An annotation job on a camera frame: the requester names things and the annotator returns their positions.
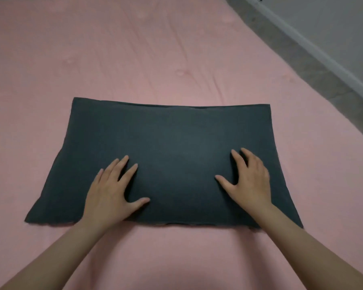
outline right hand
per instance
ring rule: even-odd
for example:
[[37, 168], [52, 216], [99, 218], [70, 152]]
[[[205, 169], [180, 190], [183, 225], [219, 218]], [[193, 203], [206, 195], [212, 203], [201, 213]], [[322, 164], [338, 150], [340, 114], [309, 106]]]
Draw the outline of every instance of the right hand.
[[215, 175], [215, 178], [228, 195], [251, 214], [252, 211], [271, 205], [269, 172], [259, 157], [246, 148], [242, 148], [241, 151], [246, 156], [248, 165], [240, 154], [235, 150], [231, 151], [237, 163], [239, 175], [237, 185], [232, 185], [220, 175]]

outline hand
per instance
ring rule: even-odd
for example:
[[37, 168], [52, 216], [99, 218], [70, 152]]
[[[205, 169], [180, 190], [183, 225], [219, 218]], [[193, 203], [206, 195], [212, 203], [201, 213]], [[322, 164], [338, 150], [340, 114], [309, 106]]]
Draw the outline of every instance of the hand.
[[269, 172], [259, 157], [251, 151], [242, 148], [248, 166], [242, 156], [232, 150], [231, 154], [237, 163], [239, 180], [237, 185], [232, 185], [223, 176], [215, 175], [216, 180], [226, 190], [228, 195], [249, 214], [262, 206], [271, 205]]
[[133, 203], [125, 200], [126, 186], [138, 167], [134, 164], [118, 181], [128, 159], [128, 156], [121, 161], [116, 159], [105, 171], [101, 169], [98, 172], [87, 193], [82, 220], [107, 230], [150, 201], [149, 198], [141, 198]]

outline baseboard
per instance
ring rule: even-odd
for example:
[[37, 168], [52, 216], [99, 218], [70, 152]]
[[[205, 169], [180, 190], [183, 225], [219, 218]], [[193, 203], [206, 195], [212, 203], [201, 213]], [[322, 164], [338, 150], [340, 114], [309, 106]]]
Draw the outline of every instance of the baseboard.
[[327, 55], [322, 49], [317, 47], [315, 44], [310, 42], [301, 33], [299, 33], [295, 28], [286, 23], [281, 17], [276, 15], [273, 11], [268, 9], [263, 1], [258, 0], [246, 0], [254, 8], [260, 11], [264, 16], [266, 16], [271, 22], [273, 22], [278, 28], [280, 28], [284, 33], [295, 40], [300, 46], [302, 46], [306, 51], [308, 51], [312, 56], [314, 56], [318, 61], [324, 64], [330, 71], [332, 71], [337, 77], [344, 81], [349, 87], [356, 91], [359, 95], [363, 97], [363, 82], [360, 81], [352, 72], [345, 69], [339, 63], [337, 63], [333, 58]]

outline left hand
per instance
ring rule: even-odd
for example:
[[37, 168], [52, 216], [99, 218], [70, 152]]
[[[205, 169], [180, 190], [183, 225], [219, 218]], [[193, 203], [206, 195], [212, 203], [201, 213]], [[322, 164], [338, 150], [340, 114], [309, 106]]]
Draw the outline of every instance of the left hand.
[[138, 167], [134, 164], [118, 181], [128, 159], [128, 156], [121, 161], [115, 159], [105, 171], [101, 169], [98, 172], [87, 193], [82, 220], [107, 230], [150, 201], [149, 198], [141, 198], [133, 203], [125, 200], [126, 186]]

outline white wall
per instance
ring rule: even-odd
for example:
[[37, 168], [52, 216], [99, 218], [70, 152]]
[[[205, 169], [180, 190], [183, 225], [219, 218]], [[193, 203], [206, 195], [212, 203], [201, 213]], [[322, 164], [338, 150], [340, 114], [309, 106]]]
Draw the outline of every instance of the white wall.
[[363, 0], [248, 0], [363, 96]]

